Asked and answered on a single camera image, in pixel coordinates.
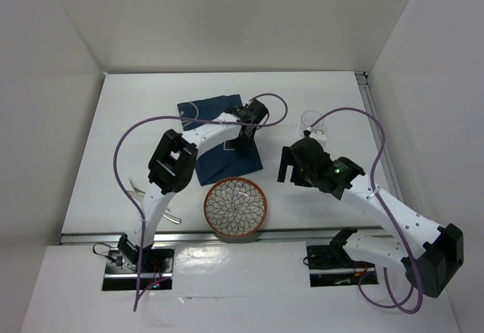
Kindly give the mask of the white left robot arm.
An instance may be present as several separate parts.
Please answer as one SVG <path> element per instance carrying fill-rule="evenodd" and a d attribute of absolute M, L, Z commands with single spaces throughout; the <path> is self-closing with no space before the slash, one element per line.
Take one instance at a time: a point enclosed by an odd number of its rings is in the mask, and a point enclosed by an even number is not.
<path fill-rule="evenodd" d="M 118 242 L 122 262 L 133 272 L 148 265 L 158 224 L 192 177 L 209 185 L 262 168 L 254 136 L 268 118 L 268 108 L 252 99 L 244 106 L 231 105 L 220 114 L 214 110 L 208 114 L 209 121 L 180 117 L 188 127 L 183 132 L 164 132 L 148 162 L 148 191 L 136 204 L 141 221 Z"/>

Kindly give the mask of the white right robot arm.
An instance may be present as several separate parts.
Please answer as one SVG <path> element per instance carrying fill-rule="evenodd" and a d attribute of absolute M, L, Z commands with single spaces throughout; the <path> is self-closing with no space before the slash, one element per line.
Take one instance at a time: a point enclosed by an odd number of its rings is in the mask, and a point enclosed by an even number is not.
<path fill-rule="evenodd" d="M 464 233 L 450 223 L 442 226 L 375 185 L 364 170 L 346 157 L 332 160 L 321 144 L 305 137 L 281 152 L 278 181 L 316 188 L 368 215 L 394 237 L 374 238 L 356 228 L 341 229 L 329 245 L 338 266 L 352 261 L 400 269 L 414 288 L 437 298 L 464 262 Z"/>

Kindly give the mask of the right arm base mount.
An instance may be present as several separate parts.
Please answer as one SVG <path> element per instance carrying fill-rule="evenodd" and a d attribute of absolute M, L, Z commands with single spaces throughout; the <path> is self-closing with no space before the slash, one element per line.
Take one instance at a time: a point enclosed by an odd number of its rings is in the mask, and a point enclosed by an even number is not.
<path fill-rule="evenodd" d="M 312 288 L 377 285 L 378 277 L 373 263 L 354 261 L 348 257 L 336 258 L 329 245 L 309 245 L 302 263 L 309 269 Z"/>

